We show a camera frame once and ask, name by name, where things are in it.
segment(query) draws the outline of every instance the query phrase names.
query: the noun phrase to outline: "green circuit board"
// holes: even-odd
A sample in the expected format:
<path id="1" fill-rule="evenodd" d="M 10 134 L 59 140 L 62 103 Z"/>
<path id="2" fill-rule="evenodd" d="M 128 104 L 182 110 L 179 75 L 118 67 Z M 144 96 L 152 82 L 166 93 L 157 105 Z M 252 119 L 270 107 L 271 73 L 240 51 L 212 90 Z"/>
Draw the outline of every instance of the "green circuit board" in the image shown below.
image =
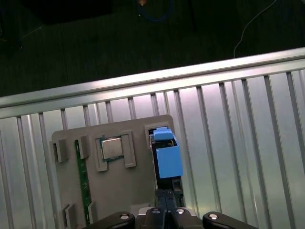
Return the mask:
<path id="1" fill-rule="evenodd" d="M 83 208 L 84 208 L 86 225 L 88 226 L 88 225 L 90 225 L 88 207 L 91 204 L 92 200 L 91 200 L 91 194 L 90 194 L 86 160 L 81 159 L 81 152 L 80 152 L 80 146 L 79 146 L 78 140 L 75 141 L 75 150 L 76 150 L 78 171 L 79 171 L 79 175 L 80 175 L 80 184 L 81 184 L 80 188 L 81 188 L 82 203 L 83 203 Z"/>

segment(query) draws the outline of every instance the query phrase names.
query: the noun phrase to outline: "silver metal bar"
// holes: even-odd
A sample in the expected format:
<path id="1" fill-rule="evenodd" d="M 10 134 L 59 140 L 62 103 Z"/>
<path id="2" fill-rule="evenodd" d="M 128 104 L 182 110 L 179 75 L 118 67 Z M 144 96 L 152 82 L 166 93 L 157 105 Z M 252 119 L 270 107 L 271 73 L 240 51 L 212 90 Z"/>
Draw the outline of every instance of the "silver metal bar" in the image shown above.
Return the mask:
<path id="1" fill-rule="evenodd" d="M 232 60 L 161 70 L 150 73 L 141 73 L 118 77 L 115 79 L 100 80 L 91 83 L 81 83 L 77 85 L 37 91 L 33 93 L 7 96 L 0 99 L 0 107 L 16 106 L 24 103 L 37 103 L 63 97 L 79 96 L 88 93 L 125 88 L 126 86 L 132 87 L 140 84 L 143 85 L 159 81 L 175 80 L 195 75 L 232 71 L 248 67 L 262 66 L 266 64 L 271 65 L 273 63 L 279 62 L 291 62 L 304 58 L 305 48 L 300 48 Z"/>
<path id="2" fill-rule="evenodd" d="M 99 93 L 92 93 L 92 94 L 90 92 L 92 92 L 93 89 L 92 90 L 88 89 L 86 91 L 86 93 L 88 94 L 83 96 L 73 96 L 73 97 L 67 97 L 66 91 L 69 90 L 68 88 L 54 88 L 53 90 L 56 91 L 57 93 L 57 97 L 56 97 L 57 99 L 54 100 L 45 100 L 45 101 L 40 100 L 40 102 L 36 101 L 35 103 L 33 103 L 31 97 L 33 95 L 37 97 L 40 96 L 41 93 L 40 91 L 40 92 L 32 92 L 31 94 L 24 94 L 23 101 L 19 100 L 19 104 L 24 104 L 24 105 L 16 105 L 15 100 L 11 100 L 10 103 L 7 101 L 6 106 L 8 107 L 0 109 L 0 119 L 6 117 L 18 116 L 18 115 L 27 115 L 32 113 L 40 113 L 40 112 L 51 111 L 56 109 L 63 109 L 66 107 L 79 106 L 84 104 L 91 104 L 94 102 L 115 100 L 130 96 L 162 92 L 166 90 L 181 89 L 181 88 L 187 88 L 187 87 L 203 85 L 203 84 L 226 82 L 236 79 L 252 78 L 260 75 L 282 73 L 291 70 L 300 70 L 303 69 L 304 67 L 305 67 L 305 59 L 291 61 L 291 62 L 270 64 L 260 67 L 252 67 L 248 69 L 228 71 L 223 73 L 212 73 L 212 74 L 199 75 L 199 76 L 197 75 L 186 78 L 177 77 L 177 79 L 171 79 L 170 81 L 146 83 L 144 85 L 127 84 L 125 88 L 113 89 Z M 174 71 L 174 70 L 176 71 L 176 73 L 179 72 L 179 68 L 169 69 L 168 71 Z M 99 81 L 92 82 L 92 86 L 95 83 L 99 84 L 100 82 Z M 0 99 L 0 101 L 4 101 L 4 100 L 7 100 L 6 97 Z"/>

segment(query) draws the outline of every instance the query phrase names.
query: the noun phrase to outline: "aluminum rail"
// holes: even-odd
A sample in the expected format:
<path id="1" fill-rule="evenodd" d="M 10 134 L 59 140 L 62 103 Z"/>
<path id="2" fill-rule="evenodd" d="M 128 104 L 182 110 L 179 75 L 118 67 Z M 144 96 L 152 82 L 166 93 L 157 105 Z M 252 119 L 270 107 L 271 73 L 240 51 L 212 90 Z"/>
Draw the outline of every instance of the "aluminum rail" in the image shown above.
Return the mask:
<path id="1" fill-rule="evenodd" d="M 81 83 L 0 98 L 0 108 L 305 59 L 305 48 Z"/>

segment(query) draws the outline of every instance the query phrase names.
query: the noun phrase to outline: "blue block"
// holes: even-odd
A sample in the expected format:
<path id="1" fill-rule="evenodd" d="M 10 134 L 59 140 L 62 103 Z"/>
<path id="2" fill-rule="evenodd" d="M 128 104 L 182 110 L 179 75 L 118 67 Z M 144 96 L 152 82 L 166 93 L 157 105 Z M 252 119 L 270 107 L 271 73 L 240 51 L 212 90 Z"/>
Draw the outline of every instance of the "blue block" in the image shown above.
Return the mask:
<path id="1" fill-rule="evenodd" d="M 179 145 L 167 148 L 159 148 L 156 150 L 156 153 L 160 178 L 178 177 L 183 175 Z"/>
<path id="2" fill-rule="evenodd" d="M 173 133 L 167 127 L 159 127 L 153 131 L 153 138 L 155 141 L 171 140 L 173 139 Z"/>

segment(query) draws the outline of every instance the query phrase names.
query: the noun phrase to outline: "blue cable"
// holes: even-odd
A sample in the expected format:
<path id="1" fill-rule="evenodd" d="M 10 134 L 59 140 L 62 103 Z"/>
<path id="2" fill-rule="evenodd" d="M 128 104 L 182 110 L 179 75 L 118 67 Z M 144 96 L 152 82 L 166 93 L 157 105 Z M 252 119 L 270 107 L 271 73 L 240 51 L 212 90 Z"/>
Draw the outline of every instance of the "blue cable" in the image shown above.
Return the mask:
<path id="1" fill-rule="evenodd" d="M 135 0 L 135 1 L 136 1 L 137 6 L 138 6 L 139 14 L 142 15 L 142 16 L 143 16 L 144 18 L 146 18 L 147 20 L 152 21 L 152 22 L 160 22 L 160 21 L 165 20 L 165 19 L 171 14 L 171 12 L 172 12 L 172 10 L 173 10 L 173 0 L 169 0 L 169 1 L 170 1 L 170 8 L 169 8 L 169 10 L 167 11 L 167 13 L 166 13 L 164 16 L 158 18 L 158 19 L 154 19 L 154 18 L 148 16 L 148 15 L 143 11 L 143 6 L 141 6 L 141 5 L 139 4 L 139 0 Z"/>

